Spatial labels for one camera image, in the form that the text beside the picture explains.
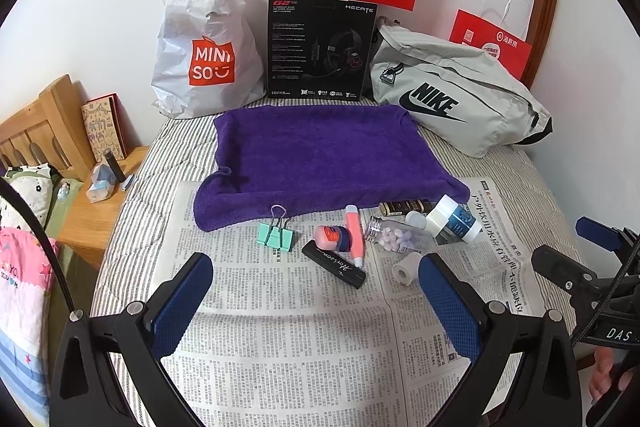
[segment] green binder clip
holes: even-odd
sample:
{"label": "green binder clip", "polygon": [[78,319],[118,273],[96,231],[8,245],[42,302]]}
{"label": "green binder clip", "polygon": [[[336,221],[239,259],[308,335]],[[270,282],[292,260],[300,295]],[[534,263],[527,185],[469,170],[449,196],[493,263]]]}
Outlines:
{"label": "green binder clip", "polygon": [[[282,215],[276,217],[275,208],[282,209]],[[287,209],[280,204],[274,204],[271,207],[271,222],[260,223],[258,227],[258,245],[264,247],[274,248],[280,251],[291,251],[291,244],[293,243],[293,230],[287,229],[287,223],[291,219],[290,217],[284,221],[287,216]]]}

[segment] small figurine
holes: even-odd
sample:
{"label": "small figurine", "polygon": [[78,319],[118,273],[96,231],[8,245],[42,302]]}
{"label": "small figurine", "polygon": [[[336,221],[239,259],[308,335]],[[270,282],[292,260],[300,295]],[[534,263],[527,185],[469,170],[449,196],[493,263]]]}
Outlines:
{"label": "small figurine", "polygon": [[64,201],[69,196],[69,191],[71,190],[71,186],[67,182],[63,182],[58,189],[58,200]]}

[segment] nightstand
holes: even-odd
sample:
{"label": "nightstand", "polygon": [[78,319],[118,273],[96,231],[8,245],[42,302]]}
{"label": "nightstand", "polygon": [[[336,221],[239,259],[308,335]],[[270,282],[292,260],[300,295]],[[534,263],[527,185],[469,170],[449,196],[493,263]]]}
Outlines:
{"label": "nightstand", "polygon": [[[118,161],[125,176],[138,171],[148,149],[149,147],[136,147],[126,159]],[[58,234],[58,242],[69,245],[87,263],[98,269],[126,192],[120,190],[120,184],[117,184],[111,198],[91,203],[86,197],[90,186],[91,178],[82,184],[80,194],[66,214],[62,231]]]}

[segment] tape roll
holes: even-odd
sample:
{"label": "tape roll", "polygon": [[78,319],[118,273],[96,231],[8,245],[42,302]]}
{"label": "tape roll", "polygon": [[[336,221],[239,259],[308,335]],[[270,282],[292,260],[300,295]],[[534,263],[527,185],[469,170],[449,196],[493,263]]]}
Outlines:
{"label": "tape roll", "polygon": [[420,266],[420,259],[422,259],[423,255],[420,252],[412,252],[402,259],[400,263],[394,264],[391,269],[394,279],[405,286],[409,286],[418,279],[418,266]]}

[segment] purple towel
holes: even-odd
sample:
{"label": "purple towel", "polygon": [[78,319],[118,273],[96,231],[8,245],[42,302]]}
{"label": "purple towel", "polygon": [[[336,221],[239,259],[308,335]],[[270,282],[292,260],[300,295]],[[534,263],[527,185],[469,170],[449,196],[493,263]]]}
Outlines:
{"label": "purple towel", "polygon": [[469,198],[397,105],[266,105],[227,111],[215,126],[218,171],[193,203],[206,232],[271,217],[273,204],[295,216],[347,204]]}

